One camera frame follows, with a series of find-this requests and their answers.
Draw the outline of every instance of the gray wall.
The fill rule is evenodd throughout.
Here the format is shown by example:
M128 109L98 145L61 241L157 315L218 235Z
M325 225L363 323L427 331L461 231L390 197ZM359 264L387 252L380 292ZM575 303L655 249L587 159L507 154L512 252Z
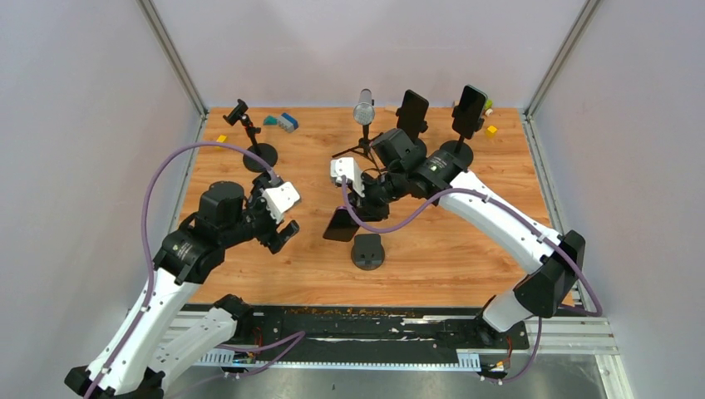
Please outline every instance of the gray wall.
M638 398L705 391L703 20L603 2L536 117Z
M526 106L584 0L155 0L209 106Z
M132 1L3 2L0 54L0 397L75 397L64 376L145 281L147 181L198 118ZM183 167L156 190L153 244Z

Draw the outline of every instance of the wood surface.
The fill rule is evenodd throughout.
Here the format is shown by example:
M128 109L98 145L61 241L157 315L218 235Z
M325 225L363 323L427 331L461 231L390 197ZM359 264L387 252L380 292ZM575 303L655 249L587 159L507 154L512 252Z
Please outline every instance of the wood surface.
M223 120L229 111L210 111L204 140L226 135L228 143L248 146L244 128ZM211 303L233 293L249 303L262 304L482 306L524 277L498 244L466 221L435 207L404 229L382 236L387 253L383 266L371 272L356 268L350 260L353 243L326 241L322 234L333 210L342 204L340 189L328 174L331 155L357 144L362 127L353 120L352 107L253 108L248 114L261 126L267 115L282 112L296 118L300 127L289 134L277 126L262 126L259 140L277 148L279 162L274 169L301 194L302 203L288 214L288 220L298 221L301 231L276 255L256 241L230 249L224 264L212 272L191 302ZM457 138L451 129L451 108L432 108L426 120L429 129L422 139L429 154L444 141ZM395 125L394 114L379 107L371 135ZM485 124L489 125L499 131L493 139L479 131L470 141L475 151L471 169L498 195L548 224L517 110L496 109ZM357 158L361 167L371 166ZM254 177L242 166L241 155L201 149L182 219L196 211L200 195L211 183L232 180L249 191ZM392 205L390 218L378 225L396 224L420 204L419 199L402 199Z

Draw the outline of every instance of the blue block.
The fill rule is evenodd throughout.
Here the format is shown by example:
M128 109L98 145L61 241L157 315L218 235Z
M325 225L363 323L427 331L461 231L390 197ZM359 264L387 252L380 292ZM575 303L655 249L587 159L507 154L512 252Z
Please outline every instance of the blue block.
M287 121L291 122L295 130L298 129L298 122L293 118L293 116L287 114L286 112L284 112L282 116L286 118Z

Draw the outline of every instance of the black smartphone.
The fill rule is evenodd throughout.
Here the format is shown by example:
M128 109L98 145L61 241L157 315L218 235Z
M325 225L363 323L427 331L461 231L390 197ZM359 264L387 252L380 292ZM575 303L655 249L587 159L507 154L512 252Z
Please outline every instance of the black smartphone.
M453 109L453 130L470 139L481 128L480 118L486 102L487 94L465 86L460 103Z
M426 112L428 100L412 90L404 93L402 106L397 109L397 128L402 129L412 141L416 141L419 133L426 130Z
M344 206L338 206L328 222L326 231L323 232L323 238L333 241L351 241L358 229L360 226L350 217L348 210Z

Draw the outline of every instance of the yellow block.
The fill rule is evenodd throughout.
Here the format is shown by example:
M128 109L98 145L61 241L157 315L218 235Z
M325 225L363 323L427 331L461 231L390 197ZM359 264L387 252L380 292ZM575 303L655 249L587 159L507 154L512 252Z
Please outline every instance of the yellow block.
M485 135L486 135L487 137L492 138L492 137L494 137L496 134L497 134L497 128L496 128L496 127L494 127L494 126L492 126L492 125L490 125L489 127L487 127L487 130L485 131Z

